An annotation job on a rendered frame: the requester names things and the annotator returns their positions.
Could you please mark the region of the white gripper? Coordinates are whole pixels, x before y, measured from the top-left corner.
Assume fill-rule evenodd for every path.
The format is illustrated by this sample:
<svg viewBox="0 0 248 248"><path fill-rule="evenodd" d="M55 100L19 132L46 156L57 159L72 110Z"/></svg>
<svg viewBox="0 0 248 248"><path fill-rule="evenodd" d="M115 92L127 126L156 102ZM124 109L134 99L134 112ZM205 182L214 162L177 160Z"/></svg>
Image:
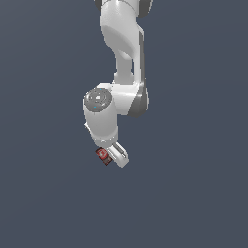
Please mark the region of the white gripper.
<svg viewBox="0 0 248 248"><path fill-rule="evenodd" d="M110 147L107 147L106 151L120 168L123 168L129 162L127 151L118 142L114 142Z"/></svg>

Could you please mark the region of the small red box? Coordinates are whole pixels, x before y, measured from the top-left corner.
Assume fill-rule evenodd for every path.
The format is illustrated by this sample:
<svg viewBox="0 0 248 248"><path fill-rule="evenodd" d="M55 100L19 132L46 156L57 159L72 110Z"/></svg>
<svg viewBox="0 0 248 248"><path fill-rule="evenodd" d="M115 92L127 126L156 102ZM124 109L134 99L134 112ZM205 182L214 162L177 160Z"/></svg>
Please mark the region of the small red box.
<svg viewBox="0 0 248 248"><path fill-rule="evenodd" d="M101 159L101 161L105 164L105 165L108 165L109 163L112 162L112 158L109 156L109 154L107 153L107 151L102 148L102 147L99 147L97 150L96 150L96 154L97 156Z"/></svg>

